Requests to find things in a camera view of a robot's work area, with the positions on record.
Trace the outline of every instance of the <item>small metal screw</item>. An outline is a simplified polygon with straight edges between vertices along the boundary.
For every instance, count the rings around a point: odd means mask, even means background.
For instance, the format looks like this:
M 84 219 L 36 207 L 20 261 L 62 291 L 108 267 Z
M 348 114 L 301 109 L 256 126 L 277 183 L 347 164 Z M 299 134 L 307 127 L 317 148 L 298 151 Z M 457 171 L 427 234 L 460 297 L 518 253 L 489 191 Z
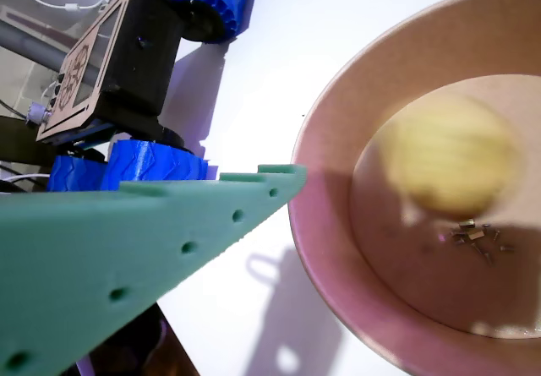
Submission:
M 474 242 L 472 243 L 472 248 L 475 249 L 478 253 L 480 253 L 481 255 L 484 255 L 484 252 L 481 250 L 480 247 L 478 247 L 478 245 Z
M 496 243 L 499 237 L 500 237 L 500 230 L 497 230 L 496 233 L 494 234 L 494 238 L 492 238 L 492 242 Z
M 487 264 L 489 264 L 489 266 L 492 266 L 492 264 L 493 264 L 494 262 L 492 261 L 492 257 L 490 256 L 490 253 L 485 252 L 485 253 L 483 253 L 483 255 L 484 255 L 484 258 L 485 258 L 486 261 L 487 261 Z
M 500 251 L 501 252 L 515 252 L 515 247 L 512 247 L 511 245 L 501 245 Z
M 475 228 L 475 220 L 470 219 L 470 220 L 459 222 L 458 226 L 460 228 Z

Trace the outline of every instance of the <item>bowl rim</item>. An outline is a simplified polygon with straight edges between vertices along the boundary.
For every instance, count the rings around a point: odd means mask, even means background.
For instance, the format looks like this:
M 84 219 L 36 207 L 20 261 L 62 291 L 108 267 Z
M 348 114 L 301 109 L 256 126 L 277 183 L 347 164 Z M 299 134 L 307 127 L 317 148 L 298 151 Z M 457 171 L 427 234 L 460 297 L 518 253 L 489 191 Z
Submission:
M 355 56 L 353 56 L 343 67 L 340 68 L 340 70 L 333 76 L 333 78 L 330 80 L 330 82 L 325 86 L 325 88 L 321 91 L 320 95 L 315 100 L 314 104 L 310 107 L 309 112 L 306 114 L 305 119 L 303 120 L 303 123 L 301 125 L 301 128 L 299 129 L 298 136 L 295 141 L 295 145 L 293 147 L 292 151 L 292 163 L 300 163 L 299 162 L 299 156 L 300 156 L 300 148 L 301 144 L 303 142 L 303 137 L 307 129 L 309 128 L 310 122 L 313 119 L 313 115 L 316 112 L 316 109 L 318 108 L 319 104 L 326 98 L 326 96 L 329 94 L 329 92 L 332 90 L 336 82 L 342 77 L 342 75 L 359 59 L 361 59 L 365 54 L 371 52 L 374 48 L 376 48 L 382 41 L 384 41 L 387 37 L 392 36 L 396 34 L 398 31 L 402 30 L 403 28 L 407 27 L 410 23 L 412 23 L 414 20 L 422 18 L 425 15 L 432 14 L 435 12 L 440 11 L 443 8 L 447 8 L 450 6 L 453 6 L 456 3 L 459 3 L 464 0 L 442 0 L 437 3 L 434 3 L 427 8 L 424 8 L 420 11 L 417 11 L 415 14 L 411 15 L 410 17 L 404 19 L 400 23 L 390 27 L 390 29 L 386 30 L 382 34 L 378 35 L 375 39 L 373 39 L 367 46 L 362 48 Z M 351 319 L 351 316 L 348 315 L 348 311 L 346 309 L 341 309 L 340 307 L 337 307 L 336 302 L 330 301 L 328 297 L 325 296 L 325 294 L 320 290 L 319 282 L 315 279 L 315 273 L 311 269 L 309 263 L 307 262 L 307 257 L 304 254 L 303 248 L 300 248 L 300 242 L 299 238 L 300 235 L 298 233 L 297 229 L 297 223 L 293 219 L 293 215 L 295 213 L 296 205 L 295 201 L 292 200 L 288 203 L 288 216 L 290 221 L 290 226 L 292 229 L 292 236 L 293 241 L 295 243 L 295 247 L 298 251 L 299 258 L 301 260 L 301 263 L 304 267 L 304 270 L 306 271 L 310 281 L 314 285 L 317 292 L 320 294 L 321 298 L 324 300 L 325 304 L 329 307 L 329 309 L 335 314 L 335 316 L 344 324 L 344 326 L 352 332 L 357 338 L 359 338 L 366 346 L 368 346 L 372 351 L 377 353 L 380 357 L 384 358 L 387 362 L 392 363 L 397 368 L 400 368 L 401 370 L 410 373 L 415 374 L 418 373 L 420 368 L 423 368 L 422 363 L 417 363 L 416 368 L 417 371 L 414 371 L 410 367 L 408 367 L 406 364 L 399 361 L 399 357 L 396 357 L 395 355 L 392 355 L 390 351 L 385 349 L 385 346 L 377 343 L 376 341 L 372 341 L 369 338 L 368 334 L 359 333 L 356 332 L 356 326 L 354 322 Z

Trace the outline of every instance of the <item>blurry yellow ball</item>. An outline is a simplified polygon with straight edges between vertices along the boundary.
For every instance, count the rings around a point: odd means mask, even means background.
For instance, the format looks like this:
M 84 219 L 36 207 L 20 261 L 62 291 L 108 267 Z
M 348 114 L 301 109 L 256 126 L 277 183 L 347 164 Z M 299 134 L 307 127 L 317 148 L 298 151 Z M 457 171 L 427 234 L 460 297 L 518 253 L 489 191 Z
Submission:
M 517 141 L 506 120 L 462 95 L 426 95 L 398 112 L 376 138 L 391 185 L 451 219 L 485 212 L 519 170 Z

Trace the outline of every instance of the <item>white table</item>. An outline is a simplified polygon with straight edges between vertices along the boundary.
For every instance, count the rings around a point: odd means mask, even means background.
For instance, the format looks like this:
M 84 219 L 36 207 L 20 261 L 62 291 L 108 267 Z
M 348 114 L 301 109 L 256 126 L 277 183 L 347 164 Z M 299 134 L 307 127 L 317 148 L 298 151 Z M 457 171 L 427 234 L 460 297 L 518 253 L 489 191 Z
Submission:
M 304 116 L 340 68 L 438 1 L 255 0 L 225 63 L 224 46 L 181 42 L 162 122 L 196 151 L 200 140 L 220 172 L 288 163 Z M 159 304 L 202 376 L 404 374 L 358 341 L 314 291 L 286 208 Z

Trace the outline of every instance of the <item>green foam ramp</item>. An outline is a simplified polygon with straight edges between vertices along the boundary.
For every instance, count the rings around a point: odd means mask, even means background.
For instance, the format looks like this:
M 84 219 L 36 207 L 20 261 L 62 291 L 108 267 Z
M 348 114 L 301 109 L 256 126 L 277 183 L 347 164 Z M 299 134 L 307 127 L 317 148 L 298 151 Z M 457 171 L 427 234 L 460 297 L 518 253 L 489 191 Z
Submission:
M 0 374 L 56 375 L 292 199 L 302 166 L 0 198 Z

